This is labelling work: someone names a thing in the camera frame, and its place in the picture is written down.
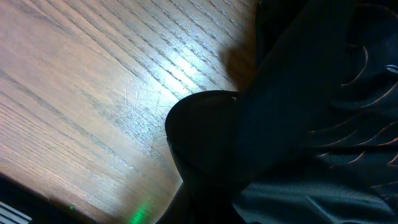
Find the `black orange-patterned jersey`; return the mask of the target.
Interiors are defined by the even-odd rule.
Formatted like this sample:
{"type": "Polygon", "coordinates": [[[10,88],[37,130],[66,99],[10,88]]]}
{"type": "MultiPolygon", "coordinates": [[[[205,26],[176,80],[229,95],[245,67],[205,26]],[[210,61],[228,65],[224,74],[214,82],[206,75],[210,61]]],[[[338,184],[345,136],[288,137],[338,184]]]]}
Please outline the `black orange-patterned jersey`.
{"type": "Polygon", "coordinates": [[[293,26],[324,28],[348,13],[346,71],[332,73],[319,35],[299,33],[297,65],[276,87],[259,119],[261,138],[286,146],[303,124],[295,111],[309,103],[312,120],[292,156],[273,166],[234,200],[248,223],[397,222],[397,2],[332,1],[308,15],[308,1],[261,1],[256,12],[257,79],[293,26]],[[307,46],[321,52],[310,58],[307,46]],[[298,102],[283,99],[288,91],[298,102]]]}

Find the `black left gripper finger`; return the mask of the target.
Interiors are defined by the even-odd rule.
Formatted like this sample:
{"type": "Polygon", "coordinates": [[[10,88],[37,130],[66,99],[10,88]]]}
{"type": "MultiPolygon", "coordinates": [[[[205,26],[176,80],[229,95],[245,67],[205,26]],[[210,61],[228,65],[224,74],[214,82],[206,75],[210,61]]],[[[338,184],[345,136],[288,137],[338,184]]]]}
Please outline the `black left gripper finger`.
{"type": "Polygon", "coordinates": [[[237,186],[223,173],[237,96],[236,91],[203,91],[169,111],[165,133],[182,184],[159,223],[244,223],[231,203],[237,186]]]}

